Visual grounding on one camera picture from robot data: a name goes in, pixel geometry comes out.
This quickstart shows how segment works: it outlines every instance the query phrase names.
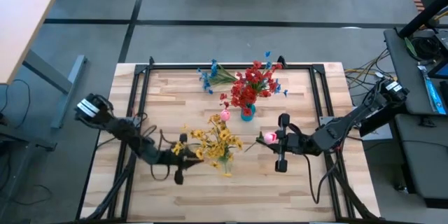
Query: concrete floor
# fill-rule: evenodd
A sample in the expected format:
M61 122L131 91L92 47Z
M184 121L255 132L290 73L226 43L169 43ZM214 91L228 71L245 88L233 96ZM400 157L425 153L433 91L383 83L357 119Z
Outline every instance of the concrete floor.
M135 0L57 0L49 18L124 19L131 18ZM409 22L417 14L412 0L143 0L140 20L234 20L291 22L395 23ZM89 59L71 107L90 92L107 97L127 25L45 24L32 49L63 74L74 59ZM292 62L342 62L358 67L385 49L382 29L218 27L137 25L126 62L247 62L262 59L263 52L284 55ZM380 64L393 71L390 59ZM43 184L53 191L50 200L34 206L10 204L7 221L32 219L32 223L71 221L83 191L98 132L73 120L69 110L62 129L50 130L58 93L49 84L22 67L17 78L31 86L31 108L23 130L57 142L55 152L37 152L25 183L16 198L37 200ZM0 104L4 103L0 87ZM362 89L351 90L352 94ZM14 123L23 115L27 97L20 83L11 86L4 111ZM437 223L448 220L448 211L427 209L414 195L394 191L388 177L396 163L377 164L381 157L368 155L370 171L383 217L394 221Z

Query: desk leg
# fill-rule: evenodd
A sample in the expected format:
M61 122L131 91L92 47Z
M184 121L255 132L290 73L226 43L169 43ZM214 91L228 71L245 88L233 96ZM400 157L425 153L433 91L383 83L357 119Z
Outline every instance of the desk leg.
M51 127L62 127L62 119L67 111L67 106L69 105L70 98L74 93L76 82L79 79L86 62L87 58L84 55L79 55L78 58L76 58L69 77L66 78L36 53L31 50L28 52L27 58L23 62L23 65L62 92L62 96L57 105L57 114Z
M50 143L38 137L25 134L23 131L14 129L13 127L4 125L0 125L0 136L7 138L4 139L4 141L24 141L45 148L47 151L54 151L56 147L56 143Z

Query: pink rose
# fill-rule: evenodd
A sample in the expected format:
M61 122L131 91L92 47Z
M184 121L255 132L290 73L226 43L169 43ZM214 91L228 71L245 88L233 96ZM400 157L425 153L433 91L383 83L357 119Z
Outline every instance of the pink rose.
M275 144L277 142L277 135L273 132L268 132L265 134L266 144Z
M230 119L230 112L227 109L224 109L223 111L221 111L221 120L226 122Z

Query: desk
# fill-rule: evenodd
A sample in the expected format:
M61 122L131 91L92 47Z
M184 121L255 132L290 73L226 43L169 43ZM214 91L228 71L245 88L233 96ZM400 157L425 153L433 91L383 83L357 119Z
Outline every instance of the desk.
M406 141L425 141L448 145L446 141L448 118L432 116L437 127L419 126L420 118L415 115L397 115L393 124L394 134ZM422 196L428 207L447 208L448 148L433 144L402 142L407 161L408 190Z
M23 64L57 88L62 96L52 127L60 128L87 59L84 55L78 56L69 76L66 77L30 50L54 2L55 0L0 0L0 84L10 85Z
M430 144L405 142L425 141L446 145L448 117L433 112L423 76L417 69L417 61L408 55L404 40L392 29L386 30L384 37L398 80L410 91L405 105L400 110L402 114L391 121L393 138L401 143L405 158L402 171L407 187L410 193L422 196L427 207L448 208L448 176L445 172L448 165L447 149ZM443 80L431 80L441 95L439 82ZM437 127L419 126L421 116L429 116Z
M108 99L118 117L126 114L135 66L119 64L115 70ZM351 100L342 64L325 63L325 72L335 115L344 116L351 111ZM288 90L288 97L274 95L266 99L259 98L257 112L251 122L242 122L239 118L240 109L230 108L231 119L227 125L241 137L243 149L254 142L260 130L276 130L280 113L289 113L292 123L305 134L311 134L318 126L308 70L285 69L277 71L273 78L278 78L282 88ZM208 128L209 116L223 109L218 105L220 93L229 92L230 86L214 90L213 95L203 92L196 70L151 70L145 106L148 119L142 129L156 124L168 140L177 140L184 123L188 123L191 128ZM319 87L318 91L323 99L322 88ZM138 111L138 100L135 101L134 112ZM159 134L154 133L152 137L158 140ZM99 142L110 138L111 135L102 132ZM81 217L91 214L111 188L119 145L119 141L112 141L97 150L85 199L80 205ZM173 168L166 181L154 181L149 165L138 160L127 221L333 221L328 182L324 183L321 202L316 205L309 190L305 159L287 155L288 173L285 174L274 171L276 159L272 151L255 145L247 153L235 153L232 178L219 175L208 164L199 164L184 172L183 185L174 184ZM323 155L310 156L310 159L313 187L316 190L326 167ZM379 215L362 143L347 139L344 159L352 188L367 208ZM166 167L154 166L154 173L157 177L163 177ZM123 194L119 194L118 198L118 202L122 202ZM339 200L343 207L342 194ZM120 212L121 207L118 207L117 214Z

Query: wooden tabletop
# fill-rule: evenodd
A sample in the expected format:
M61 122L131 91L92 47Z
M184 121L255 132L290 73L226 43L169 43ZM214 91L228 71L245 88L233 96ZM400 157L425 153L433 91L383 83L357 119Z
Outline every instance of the wooden tabletop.
M55 0L0 0L0 84L11 84Z
M124 116L126 113L134 66L135 64L119 64L116 68L109 97L116 116ZM351 100L342 64L325 63L325 70L335 115L344 116L351 110ZM255 141L260 130L276 130L277 118L281 113L289 113L292 123L305 134L311 134L318 126L308 70L281 70L273 78L278 78L282 88L288 90L287 97L278 94L270 98L259 98L255 118L251 122L241 120L240 109L230 109L231 119L227 126L233 134L241 137L244 149ZM321 86L318 86L321 103L324 104ZM143 129L157 125L159 129L163 129L165 137L172 141L179 139L184 123L191 128L208 129L209 116L220 113L223 109L219 106L220 93L228 93L230 86L215 88L214 91L213 95L202 91L195 71L152 70L145 106L148 119L143 123ZM159 141L158 131L151 136ZM102 132L99 142L110 138L110 134ZM119 145L119 141L112 141L97 150L81 216L91 214L111 188ZM221 176L219 171L208 164L199 164L184 172L183 185L176 185L173 181L175 168L171 169L166 181L155 181L151 176L150 166L138 160L127 220L333 221L328 182L325 181L322 186L321 202L313 203L305 159L293 155L287 155L286 158L288 172L276 173L274 163L277 156L268 148L256 144L247 153L235 153L231 178ZM368 209L379 215L362 143L347 139L344 158L352 188ZM326 168L322 155L310 156L310 160L316 192ZM162 178L166 171L166 167L154 166L154 173L158 178ZM123 194L120 193L117 214L120 213L122 200ZM347 216L340 188L339 200L342 211Z

